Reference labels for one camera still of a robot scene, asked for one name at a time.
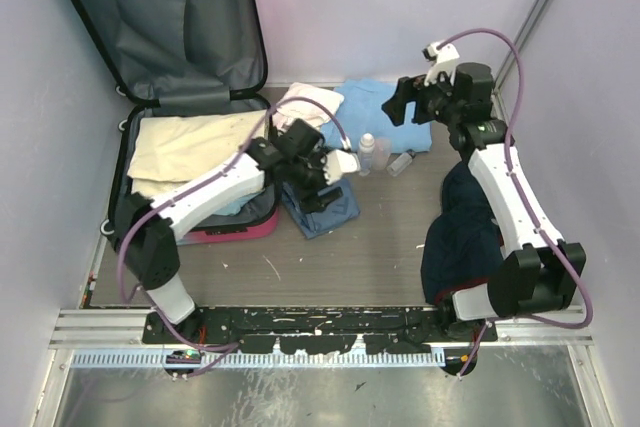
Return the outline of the dark blue patterned cloth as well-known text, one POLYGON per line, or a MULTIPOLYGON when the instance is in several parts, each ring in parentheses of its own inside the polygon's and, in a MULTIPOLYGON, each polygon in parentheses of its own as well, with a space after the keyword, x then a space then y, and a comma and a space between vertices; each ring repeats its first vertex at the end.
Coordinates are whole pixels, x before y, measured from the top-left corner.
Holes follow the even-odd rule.
POLYGON ((305 214, 301 210, 292 187, 288 184, 283 185, 282 204, 307 239, 329 233, 360 215, 360 208, 351 182, 343 178, 336 183, 336 187, 340 187, 342 190, 340 198, 330 203, 323 212, 305 214))

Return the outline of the clear plastic cup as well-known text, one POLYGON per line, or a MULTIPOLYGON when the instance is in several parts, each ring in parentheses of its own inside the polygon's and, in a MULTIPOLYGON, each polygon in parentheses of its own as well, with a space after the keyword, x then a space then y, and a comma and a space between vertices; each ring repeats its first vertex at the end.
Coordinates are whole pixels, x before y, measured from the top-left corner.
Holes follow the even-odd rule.
POLYGON ((384 170, 391 156, 392 142, 389 138, 378 137, 375 139, 374 151, 372 155, 372 169, 376 171, 384 170))

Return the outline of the white plastic bottle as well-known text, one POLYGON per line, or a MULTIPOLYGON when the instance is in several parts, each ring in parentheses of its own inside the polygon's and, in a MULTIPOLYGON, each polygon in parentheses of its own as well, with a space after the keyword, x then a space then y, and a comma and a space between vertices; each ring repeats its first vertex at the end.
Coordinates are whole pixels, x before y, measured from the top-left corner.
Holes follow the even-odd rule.
POLYGON ((366 176, 371 172, 374 150, 374 136, 371 133, 364 133, 360 137, 357 149, 360 176, 366 176))

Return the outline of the small clear vial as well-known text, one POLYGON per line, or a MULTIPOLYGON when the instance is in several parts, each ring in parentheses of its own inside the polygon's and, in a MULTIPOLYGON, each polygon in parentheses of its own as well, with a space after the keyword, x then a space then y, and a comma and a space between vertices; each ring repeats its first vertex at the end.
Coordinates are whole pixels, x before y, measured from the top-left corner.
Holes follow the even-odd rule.
POLYGON ((416 153, 413 150, 407 150, 403 152, 388 165, 388 174, 392 177, 397 177, 413 162, 415 157, 416 153))

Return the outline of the light blue pants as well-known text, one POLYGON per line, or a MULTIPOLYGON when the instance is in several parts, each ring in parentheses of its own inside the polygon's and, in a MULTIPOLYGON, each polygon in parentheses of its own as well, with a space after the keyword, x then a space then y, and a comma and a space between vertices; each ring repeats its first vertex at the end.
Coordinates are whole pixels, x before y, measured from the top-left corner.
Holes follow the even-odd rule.
POLYGON ((260 197, 259 193, 249 194, 234 200, 224 207, 216 210, 213 216, 232 217, 251 215, 255 208, 253 207, 254 199, 260 197))

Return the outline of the beige cloth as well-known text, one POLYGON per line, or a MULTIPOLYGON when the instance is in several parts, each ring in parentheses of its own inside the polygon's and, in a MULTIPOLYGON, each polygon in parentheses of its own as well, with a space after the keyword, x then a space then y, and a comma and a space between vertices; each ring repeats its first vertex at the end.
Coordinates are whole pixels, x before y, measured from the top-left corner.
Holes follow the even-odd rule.
POLYGON ((255 125, 264 136, 263 112, 143 119, 127 171, 131 190, 154 197, 196 179, 232 157, 255 125))

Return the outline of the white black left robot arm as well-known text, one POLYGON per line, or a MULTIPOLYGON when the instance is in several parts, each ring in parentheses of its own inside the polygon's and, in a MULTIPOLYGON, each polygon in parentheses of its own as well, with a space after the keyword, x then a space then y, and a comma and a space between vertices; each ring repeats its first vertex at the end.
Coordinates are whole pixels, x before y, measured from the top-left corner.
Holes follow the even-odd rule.
POLYGON ((337 182, 359 168, 348 146, 327 147, 302 120, 273 140, 252 138, 220 166, 178 189, 153 199, 130 196, 116 226, 118 267, 134 274, 163 314, 165 332, 178 343, 191 342, 200 319, 179 276, 178 241, 223 207, 261 191, 267 181, 291 186, 303 212, 321 212, 341 196, 337 182))

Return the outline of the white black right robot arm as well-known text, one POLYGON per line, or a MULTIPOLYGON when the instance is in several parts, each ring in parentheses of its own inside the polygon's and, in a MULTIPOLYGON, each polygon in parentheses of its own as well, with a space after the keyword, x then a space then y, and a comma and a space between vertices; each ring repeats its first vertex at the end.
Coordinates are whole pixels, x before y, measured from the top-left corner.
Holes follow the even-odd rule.
POLYGON ((537 201, 519 164, 508 125, 493 113, 489 66, 466 62, 434 65, 426 74, 402 77, 382 109, 395 126, 415 105, 415 124, 439 122, 449 143, 488 202, 503 241, 503 258, 484 279, 442 293, 434 304, 444 337, 459 341, 474 322, 528 317, 547 323, 582 293, 586 252, 568 242, 537 201))

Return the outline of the blue folded shirt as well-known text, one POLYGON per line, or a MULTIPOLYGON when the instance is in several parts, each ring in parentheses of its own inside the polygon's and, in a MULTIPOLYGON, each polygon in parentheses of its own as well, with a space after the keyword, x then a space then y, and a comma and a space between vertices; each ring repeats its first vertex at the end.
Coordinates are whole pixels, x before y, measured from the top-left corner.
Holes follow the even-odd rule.
POLYGON ((382 110, 383 104, 395 92, 392 84, 372 79, 347 80, 334 91, 344 97, 335 116, 354 150, 366 133, 373 135, 375 139, 389 139, 393 154, 408 150, 416 153, 431 150, 431 124, 418 125, 411 122, 415 111, 414 102, 406 106, 405 121, 400 126, 394 126, 382 110))

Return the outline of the pink white folded garment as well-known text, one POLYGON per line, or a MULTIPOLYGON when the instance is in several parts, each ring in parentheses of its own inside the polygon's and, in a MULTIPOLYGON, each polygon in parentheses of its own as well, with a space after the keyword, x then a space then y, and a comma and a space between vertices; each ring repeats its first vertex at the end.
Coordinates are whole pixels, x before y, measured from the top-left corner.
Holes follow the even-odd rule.
MULTIPOLYGON (((320 88, 311 84, 294 82, 290 85, 283 100, 292 97, 305 97, 323 105, 335 115, 344 101, 344 96, 333 90, 320 88)), ((296 119, 302 119, 312 127, 319 129, 331 121, 330 116, 322 109, 306 101, 292 101, 279 107, 272 117, 273 125, 281 132, 286 131, 296 119)))

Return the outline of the navy garment with red trim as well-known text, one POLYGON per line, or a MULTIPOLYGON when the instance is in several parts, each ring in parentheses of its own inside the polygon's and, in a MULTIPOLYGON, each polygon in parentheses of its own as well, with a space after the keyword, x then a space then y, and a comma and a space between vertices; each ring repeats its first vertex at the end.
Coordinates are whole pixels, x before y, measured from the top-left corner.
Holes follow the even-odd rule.
POLYGON ((441 213, 431 223, 421 262, 425 301, 484 283, 502 263, 501 233, 479 182, 464 162, 445 176, 441 213))

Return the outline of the pink teal open suitcase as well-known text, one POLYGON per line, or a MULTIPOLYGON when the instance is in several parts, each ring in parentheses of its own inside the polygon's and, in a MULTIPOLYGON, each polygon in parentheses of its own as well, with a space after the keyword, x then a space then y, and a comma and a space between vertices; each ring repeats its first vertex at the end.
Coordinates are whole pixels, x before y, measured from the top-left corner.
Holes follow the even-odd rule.
POLYGON ((107 214, 132 190, 127 171, 143 120, 268 109, 268 62, 255 0, 70 0, 133 105, 107 214))

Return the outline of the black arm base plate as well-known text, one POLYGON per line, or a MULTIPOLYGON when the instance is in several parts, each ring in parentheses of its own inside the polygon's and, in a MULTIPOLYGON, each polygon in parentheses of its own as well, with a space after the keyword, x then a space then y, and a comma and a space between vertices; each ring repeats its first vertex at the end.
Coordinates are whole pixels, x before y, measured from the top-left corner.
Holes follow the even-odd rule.
POLYGON ((430 307, 199 307, 176 328, 207 345, 236 343, 242 353, 429 353, 437 343, 472 343, 480 320, 452 323, 430 307))

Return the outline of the aluminium frame rail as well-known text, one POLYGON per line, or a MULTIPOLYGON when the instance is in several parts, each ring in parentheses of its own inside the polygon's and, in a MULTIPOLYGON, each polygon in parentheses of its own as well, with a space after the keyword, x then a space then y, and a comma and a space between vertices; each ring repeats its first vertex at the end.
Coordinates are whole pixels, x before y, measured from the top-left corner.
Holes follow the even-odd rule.
MULTIPOLYGON (((142 344, 148 308, 76 309, 58 314, 49 340, 51 349, 119 348, 142 344)), ((530 319, 495 323, 497 346, 592 346, 589 329, 562 329, 530 319)))

